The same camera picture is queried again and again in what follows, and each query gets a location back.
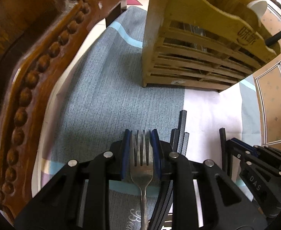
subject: silver screw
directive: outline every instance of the silver screw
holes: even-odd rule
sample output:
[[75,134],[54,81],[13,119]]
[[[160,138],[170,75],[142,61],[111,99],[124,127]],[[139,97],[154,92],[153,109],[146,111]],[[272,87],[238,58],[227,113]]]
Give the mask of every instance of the silver screw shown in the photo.
[[205,160],[204,164],[208,167],[212,167],[214,165],[214,162],[211,159]]
[[78,164],[78,161],[77,160],[74,160],[74,159],[72,159],[72,160],[70,160],[69,162],[68,162],[68,165],[70,166],[70,167],[74,167],[74,166],[76,166]]
[[177,157],[179,157],[179,153],[177,153],[177,152],[170,152],[169,153],[169,156],[171,157],[171,158],[177,158]]
[[111,158],[111,157],[113,156],[113,152],[111,152],[111,151],[106,151],[106,152],[103,153],[103,156],[104,156],[105,158]]

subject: fork handle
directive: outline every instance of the fork handle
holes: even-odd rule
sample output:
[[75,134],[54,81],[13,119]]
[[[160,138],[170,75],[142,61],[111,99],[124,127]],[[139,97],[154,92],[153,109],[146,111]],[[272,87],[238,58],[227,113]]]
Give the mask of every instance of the fork handle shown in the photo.
[[147,196],[146,188],[140,189],[141,194],[141,230],[147,230],[148,228],[148,213],[147,213]]

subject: fork tine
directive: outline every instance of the fork tine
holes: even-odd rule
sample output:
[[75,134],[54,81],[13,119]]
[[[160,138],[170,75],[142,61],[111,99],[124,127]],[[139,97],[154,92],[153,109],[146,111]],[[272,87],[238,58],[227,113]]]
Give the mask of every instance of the fork tine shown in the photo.
[[143,165],[147,165],[145,130],[143,130]]
[[149,161],[148,161],[148,164],[149,164],[149,166],[153,166],[153,148],[152,148],[152,145],[151,145],[151,143],[150,143],[150,137],[149,137],[149,148],[148,148],[148,152],[149,152],[149,154],[148,154],[148,159],[149,159]]
[[136,157],[136,166],[140,166],[140,134],[137,131],[137,157]]
[[130,132],[130,167],[135,166],[135,155],[134,155],[134,138],[133,132]]

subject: metal fork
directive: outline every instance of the metal fork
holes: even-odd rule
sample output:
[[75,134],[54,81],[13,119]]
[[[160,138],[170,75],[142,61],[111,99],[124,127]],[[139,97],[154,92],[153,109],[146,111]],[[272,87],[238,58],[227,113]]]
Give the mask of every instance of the metal fork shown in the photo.
[[153,153],[152,146],[149,140],[148,148],[148,160],[146,157],[146,141],[145,131],[143,131],[143,162],[140,162],[140,133],[137,131],[137,157],[135,163],[134,155],[134,139],[133,134],[130,136],[130,170],[132,181],[139,187],[141,195],[141,230],[147,230],[148,228],[148,213],[147,213],[147,197],[146,189],[153,178]]

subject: wooden utensil holder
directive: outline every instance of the wooden utensil holder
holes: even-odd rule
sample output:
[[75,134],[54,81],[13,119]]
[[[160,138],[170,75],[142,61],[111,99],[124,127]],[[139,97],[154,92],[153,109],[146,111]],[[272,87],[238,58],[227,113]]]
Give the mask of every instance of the wooden utensil holder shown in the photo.
[[[205,35],[194,33],[203,29]],[[223,91],[281,53],[260,24],[255,31],[207,0],[150,0],[143,41],[143,86],[182,85]]]

